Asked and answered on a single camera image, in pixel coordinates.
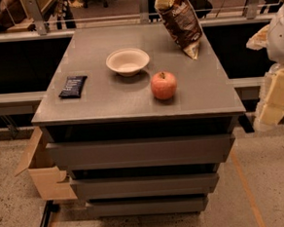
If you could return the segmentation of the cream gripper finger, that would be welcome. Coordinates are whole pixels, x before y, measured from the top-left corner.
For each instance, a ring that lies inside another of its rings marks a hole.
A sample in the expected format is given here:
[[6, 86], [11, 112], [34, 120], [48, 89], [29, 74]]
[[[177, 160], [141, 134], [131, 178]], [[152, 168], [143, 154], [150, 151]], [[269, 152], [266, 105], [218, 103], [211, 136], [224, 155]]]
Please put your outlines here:
[[284, 117], [284, 65], [272, 66], [260, 89], [253, 127], [266, 132], [276, 127]]
[[246, 43], [245, 47], [250, 50], [261, 50], [266, 47], [267, 32], [269, 25], [266, 24], [263, 28], [257, 31]]

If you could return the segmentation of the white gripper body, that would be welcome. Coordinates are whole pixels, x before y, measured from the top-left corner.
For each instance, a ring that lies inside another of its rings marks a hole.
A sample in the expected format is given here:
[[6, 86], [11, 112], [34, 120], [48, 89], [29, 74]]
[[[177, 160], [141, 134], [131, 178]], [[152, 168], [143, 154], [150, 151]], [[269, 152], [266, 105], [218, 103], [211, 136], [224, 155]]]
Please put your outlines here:
[[266, 73], [260, 101], [284, 109], [284, 64], [274, 64]]

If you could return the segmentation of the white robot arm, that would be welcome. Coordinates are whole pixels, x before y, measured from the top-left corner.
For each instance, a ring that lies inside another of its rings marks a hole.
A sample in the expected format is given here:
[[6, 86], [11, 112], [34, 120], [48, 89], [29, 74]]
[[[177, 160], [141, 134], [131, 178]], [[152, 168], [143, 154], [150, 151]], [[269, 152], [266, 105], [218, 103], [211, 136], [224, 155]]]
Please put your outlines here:
[[274, 61], [260, 87], [253, 125], [257, 131], [265, 132], [277, 126], [284, 117], [284, 4], [270, 24], [248, 40], [246, 47], [250, 50], [266, 49], [268, 59]]

